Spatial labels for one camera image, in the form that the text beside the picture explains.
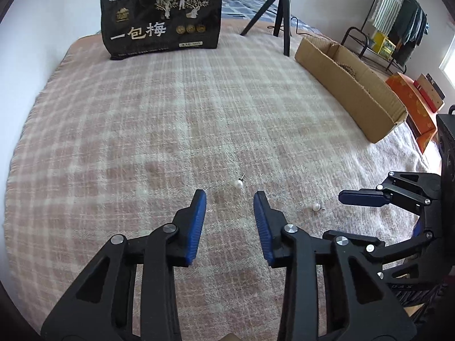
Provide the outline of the orange gift box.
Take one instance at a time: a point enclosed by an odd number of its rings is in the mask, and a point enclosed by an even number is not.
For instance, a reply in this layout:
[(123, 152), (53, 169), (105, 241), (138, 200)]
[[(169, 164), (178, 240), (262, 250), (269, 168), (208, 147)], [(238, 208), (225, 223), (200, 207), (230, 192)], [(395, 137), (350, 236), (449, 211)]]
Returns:
[(386, 84), (405, 105), (408, 112), (406, 123), (416, 139), (420, 152), (424, 154), (430, 141), (437, 134), (437, 113), (431, 110), (410, 77), (397, 72), (387, 78)]

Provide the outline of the cardboard box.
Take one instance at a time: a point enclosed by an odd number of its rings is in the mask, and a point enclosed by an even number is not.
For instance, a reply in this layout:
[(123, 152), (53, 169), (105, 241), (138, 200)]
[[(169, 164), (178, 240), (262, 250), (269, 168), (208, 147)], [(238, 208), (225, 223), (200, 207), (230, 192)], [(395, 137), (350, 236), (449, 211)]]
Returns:
[(306, 36), (295, 60), (333, 95), (371, 143), (405, 122), (408, 111), (397, 94), (343, 45)]

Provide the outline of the pearl earring near gripper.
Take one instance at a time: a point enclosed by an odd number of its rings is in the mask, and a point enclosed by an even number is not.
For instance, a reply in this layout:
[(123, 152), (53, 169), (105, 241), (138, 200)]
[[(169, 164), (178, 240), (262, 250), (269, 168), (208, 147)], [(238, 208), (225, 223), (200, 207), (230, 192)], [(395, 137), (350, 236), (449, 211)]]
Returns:
[(319, 212), (319, 211), (324, 210), (324, 209), (325, 209), (325, 208), (324, 208), (323, 206), (321, 206), (321, 205), (320, 205), (319, 203), (317, 203), (317, 202), (312, 204), (312, 210), (313, 210), (314, 212)]

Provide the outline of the yellow green box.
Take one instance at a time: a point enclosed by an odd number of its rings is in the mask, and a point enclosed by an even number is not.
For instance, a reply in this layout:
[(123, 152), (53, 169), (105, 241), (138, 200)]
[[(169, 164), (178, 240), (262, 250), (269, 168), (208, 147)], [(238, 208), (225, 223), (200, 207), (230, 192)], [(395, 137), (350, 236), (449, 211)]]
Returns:
[(384, 59), (390, 59), (393, 52), (395, 52), (396, 46), (381, 32), (376, 32), (373, 37), (373, 51), (383, 57)]

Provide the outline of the pink plaid blanket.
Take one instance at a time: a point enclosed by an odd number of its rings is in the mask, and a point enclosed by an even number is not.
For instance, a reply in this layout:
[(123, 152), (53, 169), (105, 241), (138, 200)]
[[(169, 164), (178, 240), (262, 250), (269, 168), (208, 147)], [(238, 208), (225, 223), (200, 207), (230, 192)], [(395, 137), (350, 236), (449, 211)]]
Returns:
[[(114, 234), (146, 236), (189, 205), (208, 206), (197, 257), (176, 269), (184, 340), (274, 340), (285, 273), (261, 252), (253, 197), (310, 235), (334, 229), (393, 244), (414, 215), (342, 205), (390, 171), (425, 172), (406, 124), (371, 143), (282, 41), (226, 21), (215, 49), (113, 61), (76, 41), (25, 122), (5, 197), (5, 241), (25, 319), (39, 329)], [(245, 174), (244, 188), (234, 182)], [(312, 210), (313, 203), (325, 209)]]

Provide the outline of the black metal rack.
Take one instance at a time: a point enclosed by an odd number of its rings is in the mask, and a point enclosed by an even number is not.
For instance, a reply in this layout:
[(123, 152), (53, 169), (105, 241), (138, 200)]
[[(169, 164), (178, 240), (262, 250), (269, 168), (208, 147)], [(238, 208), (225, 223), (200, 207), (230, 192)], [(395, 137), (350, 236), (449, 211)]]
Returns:
[(362, 49), (357, 52), (349, 48), (367, 65), (384, 73), (406, 73), (406, 64), (397, 62), (393, 57), (394, 52), (401, 48), (400, 43), (394, 44), (389, 40), (390, 32), (399, 17), (404, 0), (373, 0), (367, 16), (361, 26), (351, 26), (346, 31), (342, 45), (347, 39), (352, 39)]

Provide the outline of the dark hanging clothes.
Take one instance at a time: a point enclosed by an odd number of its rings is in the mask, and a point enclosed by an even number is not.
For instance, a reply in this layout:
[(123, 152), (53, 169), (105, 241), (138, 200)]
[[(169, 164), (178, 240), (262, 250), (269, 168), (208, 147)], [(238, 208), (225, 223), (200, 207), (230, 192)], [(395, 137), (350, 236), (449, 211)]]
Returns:
[(428, 31), (427, 14), (419, 2), (403, 0), (399, 14), (388, 34), (388, 39), (395, 46), (392, 54), (394, 61), (404, 67)]

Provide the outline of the striped hanging cloth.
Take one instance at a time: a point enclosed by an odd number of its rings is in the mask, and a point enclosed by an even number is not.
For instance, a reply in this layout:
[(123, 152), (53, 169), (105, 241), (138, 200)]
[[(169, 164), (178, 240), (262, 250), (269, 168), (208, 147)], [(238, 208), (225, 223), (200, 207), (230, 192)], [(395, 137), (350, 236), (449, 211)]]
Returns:
[(377, 31), (388, 35), (399, 15), (403, 0), (376, 0), (369, 15), (369, 23)]

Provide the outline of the black tripod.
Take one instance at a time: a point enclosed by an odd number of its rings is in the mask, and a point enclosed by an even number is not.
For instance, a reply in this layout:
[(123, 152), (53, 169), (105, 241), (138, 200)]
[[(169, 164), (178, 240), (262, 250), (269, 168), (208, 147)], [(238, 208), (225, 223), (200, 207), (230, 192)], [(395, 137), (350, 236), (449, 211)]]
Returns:
[(284, 46), (283, 54), (290, 56), (290, 41), (291, 41), (291, 0), (266, 0), (263, 6), (256, 12), (254, 17), (241, 31), (241, 36), (246, 36), (252, 27), (259, 21), (264, 13), (278, 1), (277, 13), (274, 21), (273, 36), (278, 37), (283, 28), (284, 31)]

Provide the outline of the blue patterned bedsheet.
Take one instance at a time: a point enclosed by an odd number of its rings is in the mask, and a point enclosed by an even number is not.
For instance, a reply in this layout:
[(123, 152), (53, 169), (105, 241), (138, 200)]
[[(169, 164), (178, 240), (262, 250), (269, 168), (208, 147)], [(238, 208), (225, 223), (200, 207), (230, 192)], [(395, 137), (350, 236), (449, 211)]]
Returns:
[[(252, 20), (264, 3), (265, 0), (222, 0), (221, 17), (226, 19)], [(260, 20), (274, 25), (277, 12), (278, 6), (273, 4), (260, 17)], [(309, 26), (294, 15), (291, 15), (291, 27), (295, 29), (297, 34), (310, 32), (321, 35), (317, 28)]]

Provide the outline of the black snack bag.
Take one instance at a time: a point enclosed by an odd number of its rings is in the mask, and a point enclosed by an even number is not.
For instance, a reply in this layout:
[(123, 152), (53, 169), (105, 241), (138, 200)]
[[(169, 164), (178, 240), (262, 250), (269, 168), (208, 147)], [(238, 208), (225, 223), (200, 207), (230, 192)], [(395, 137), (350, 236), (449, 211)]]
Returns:
[(100, 0), (103, 44), (112, 60), (215, 49), (221, 7), (222, 0)]

